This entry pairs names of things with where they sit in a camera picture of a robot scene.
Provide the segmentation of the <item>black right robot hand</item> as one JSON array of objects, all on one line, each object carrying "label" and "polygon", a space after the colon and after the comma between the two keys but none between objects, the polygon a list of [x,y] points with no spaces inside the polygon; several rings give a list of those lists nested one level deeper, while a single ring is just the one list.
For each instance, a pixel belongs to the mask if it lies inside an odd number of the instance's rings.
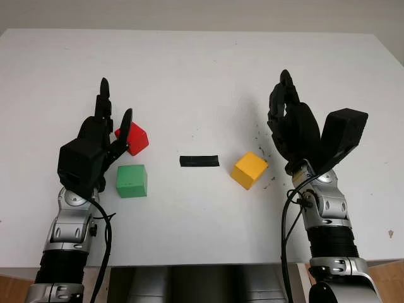
[{"label": "black right robot hand", "polygon": [[301,102],[293,79],[284,69],[269,97],[267,125],[280,155],[287,161],[285,171],[293,175],[319,150],[320,132],[307,104]]}]

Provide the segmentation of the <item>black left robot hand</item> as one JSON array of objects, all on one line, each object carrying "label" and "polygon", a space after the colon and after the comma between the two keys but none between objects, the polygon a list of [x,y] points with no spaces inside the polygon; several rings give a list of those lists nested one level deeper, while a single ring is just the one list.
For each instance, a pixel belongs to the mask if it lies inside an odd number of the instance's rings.
[{"label": "black left robot hand", "polygon": [[115,141],[110,140],[113,131],[111,115],[109,82],[102,78],[95,113],[85,119],[78,133],[85,159],[84,167],[80,169],[79,192],[85,196],[91,195],[94,189],[103,190],[105,172],[129,148],[133,110],[129,108],[125,111],[119,128],[120,135]]}]

